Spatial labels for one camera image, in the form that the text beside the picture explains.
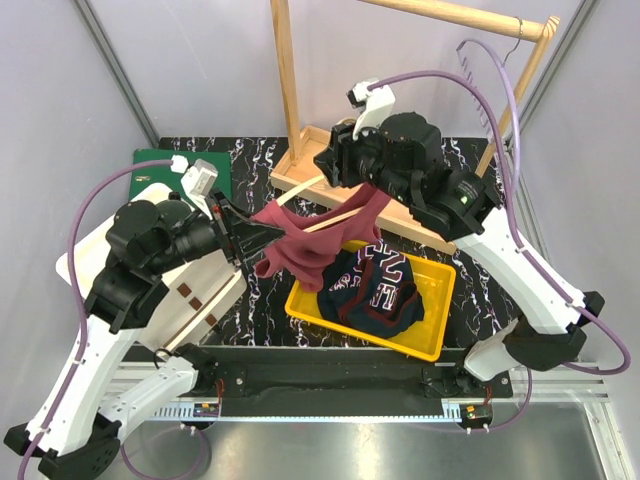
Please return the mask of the wooden clothes hanger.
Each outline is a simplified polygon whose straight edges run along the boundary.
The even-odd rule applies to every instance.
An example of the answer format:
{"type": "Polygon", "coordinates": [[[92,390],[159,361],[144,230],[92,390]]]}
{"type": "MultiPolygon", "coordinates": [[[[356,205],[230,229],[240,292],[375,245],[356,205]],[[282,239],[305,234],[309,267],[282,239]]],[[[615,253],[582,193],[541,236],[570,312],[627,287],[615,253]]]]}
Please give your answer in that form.
{"type": "Polygon", "coordinates": [[[296,156],[293,157],[288,149],[272,170],[273,187],[284,192],[295,189],[296,197],[327,208],[344,203],[357,188],[332,188],[313,162],[314,157],[328,146],[329,139],[327,130],[305,126],[300,132],[300,150],[296,156]]]}

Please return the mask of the navy tank top maroon trim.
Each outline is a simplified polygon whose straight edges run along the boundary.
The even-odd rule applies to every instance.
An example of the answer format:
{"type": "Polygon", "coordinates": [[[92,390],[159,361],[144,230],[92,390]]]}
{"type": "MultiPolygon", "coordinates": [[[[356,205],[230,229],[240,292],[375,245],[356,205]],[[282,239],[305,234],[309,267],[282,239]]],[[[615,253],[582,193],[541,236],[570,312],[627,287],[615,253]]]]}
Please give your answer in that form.
{"type": "Polygon", "coordinates": [[[409,259],[382,241],[341,250],[323,272],[317,304],[323,319],[382,339],[425,316],[409,259]]]}

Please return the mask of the lilac plastic hanger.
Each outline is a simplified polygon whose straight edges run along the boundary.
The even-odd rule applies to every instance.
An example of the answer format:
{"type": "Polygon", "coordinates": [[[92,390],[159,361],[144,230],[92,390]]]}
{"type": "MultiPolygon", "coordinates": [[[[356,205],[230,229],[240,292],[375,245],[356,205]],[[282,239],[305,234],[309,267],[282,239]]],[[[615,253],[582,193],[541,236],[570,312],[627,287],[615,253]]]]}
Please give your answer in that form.
{"type": "Polygon", "coordinates": [[[505,184],[509,184],[509,188],[505,190],[505,196],[508,199],[513,199],[517,193],[521,174],[521,129],[514,89],[508,76],[505,62],[499,57],[495,49],[483,40],[474,38],[465,38],[456,47],[456,54],[458,56],[459,64],[464,75],[467,77],[467,81],[470,84],[473,83],[472,72],[469,69],[468,59],[462,54],[462,49],[468,43],[478,45],[490,56],[499,73],[503,85],[503,89],[507,99],[510,126],[512,130],[509,150],[512,159],[512,168],[507,168],[507,173],[503,174],[503,179],[505,184]]]}

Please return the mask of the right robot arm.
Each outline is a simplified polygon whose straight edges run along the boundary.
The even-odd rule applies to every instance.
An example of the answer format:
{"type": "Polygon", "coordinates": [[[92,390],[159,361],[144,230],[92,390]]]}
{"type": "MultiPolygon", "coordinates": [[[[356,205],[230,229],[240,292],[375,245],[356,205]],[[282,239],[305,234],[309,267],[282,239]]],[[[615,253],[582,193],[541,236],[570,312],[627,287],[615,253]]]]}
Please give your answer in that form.
{"type": "Polygon", "coordinates": [[[517,366],[548,371],[576,363],[591,321],[588,303],[601,306],[602,298],[576,289],[558,292],[558,274],[510,228],[494,188],[446,164],[438,127],[415,112],[362,131],[341,122],[314,164],[333,187],[368,184],[406,206],[422,227],[476,260],[518,305],[520,316],[474,344],[454,371],[460,393],[476,396],[497,374],[517,366]]]}

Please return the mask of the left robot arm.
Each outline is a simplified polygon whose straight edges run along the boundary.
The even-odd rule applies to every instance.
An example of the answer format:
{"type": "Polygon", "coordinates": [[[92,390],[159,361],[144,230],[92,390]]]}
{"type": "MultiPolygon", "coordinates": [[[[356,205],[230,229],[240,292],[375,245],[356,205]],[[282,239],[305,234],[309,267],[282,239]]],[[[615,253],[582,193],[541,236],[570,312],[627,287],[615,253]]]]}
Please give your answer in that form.
{"type": "Polygon", "coordinates": [[[10,428],[5,444],[23,459],[39,457],[38,469],[48,479],[98,478],[159,408],[217,386],[215,357],[187,343],[135,387],[104,398],[118,365],[170,292],[164,274],[216,251],[242,265],[284,235],[250,219],[218,190],[206,196],[203,210],[177,192],[157,204],[122,206],[106,233],[105,265],[80,301],[85,324],[59,390],[42,416],[10,428]]]}

